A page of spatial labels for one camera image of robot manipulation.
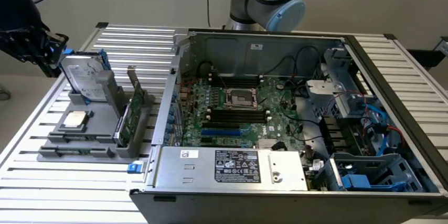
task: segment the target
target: warning label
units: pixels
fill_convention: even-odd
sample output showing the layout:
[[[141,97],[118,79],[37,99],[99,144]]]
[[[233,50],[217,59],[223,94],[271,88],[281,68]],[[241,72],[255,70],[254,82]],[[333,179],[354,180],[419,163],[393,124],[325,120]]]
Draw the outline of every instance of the warning label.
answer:
[[[214,151],[214,180],[219,183],[261,183],[258,153]]]

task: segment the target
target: slotted metal table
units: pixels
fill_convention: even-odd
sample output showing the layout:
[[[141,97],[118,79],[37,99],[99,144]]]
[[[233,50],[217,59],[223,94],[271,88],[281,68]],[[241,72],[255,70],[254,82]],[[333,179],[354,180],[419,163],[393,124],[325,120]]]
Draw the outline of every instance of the slotted metal table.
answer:
[[[126,67],[135,65],[142,87],[155,96],[142,158],[149,154],[163,83],[175,53],[173,41],[185,31],[107,25],[93,31],[79,49],[103,48],[117,83],[125,90],[131,88]],[[383,35],[351,35],[448,161],[446,92],[395,40]],[[67,106],[69,88],[59,77],[0,154],[0,222],[146,223],[126,192],[142,181],[142,175],[126,174],[126,165],[35,161],[37,150]]]

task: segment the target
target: motherboard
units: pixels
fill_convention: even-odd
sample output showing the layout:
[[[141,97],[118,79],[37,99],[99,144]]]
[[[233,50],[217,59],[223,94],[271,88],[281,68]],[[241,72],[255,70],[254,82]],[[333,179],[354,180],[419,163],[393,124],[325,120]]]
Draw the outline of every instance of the motherboard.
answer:
[[[179,88],[181,146],[303,149],[299,116],[285,81],[198,79]]]

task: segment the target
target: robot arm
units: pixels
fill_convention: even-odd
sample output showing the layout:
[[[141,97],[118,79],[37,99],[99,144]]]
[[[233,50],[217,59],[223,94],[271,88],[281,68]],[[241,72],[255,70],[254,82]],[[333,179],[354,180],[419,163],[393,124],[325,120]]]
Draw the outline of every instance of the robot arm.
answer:
[[[47,77],[59,74],[58,61],[67,37],[53,34],[33,0],[0,0],[0,50],[38,65]]]
[[[302,0],[231,0],[226,29],[291,31],[303,12]]]

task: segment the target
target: white wall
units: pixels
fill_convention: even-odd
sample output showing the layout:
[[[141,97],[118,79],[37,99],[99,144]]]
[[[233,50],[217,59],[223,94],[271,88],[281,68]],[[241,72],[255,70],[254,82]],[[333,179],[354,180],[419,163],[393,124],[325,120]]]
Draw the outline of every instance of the white wall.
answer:
[[[210,0],[211,25],[226,22],[229,0]],[[407,48],[431,48],[448,35],[448,0],[303,0],[299,30],[393,33]],[[97,22],[203,27],[205,0],[46,0],[38,4],[53,32],[78,48]],[[0,73],[39,74],[1,55]]]

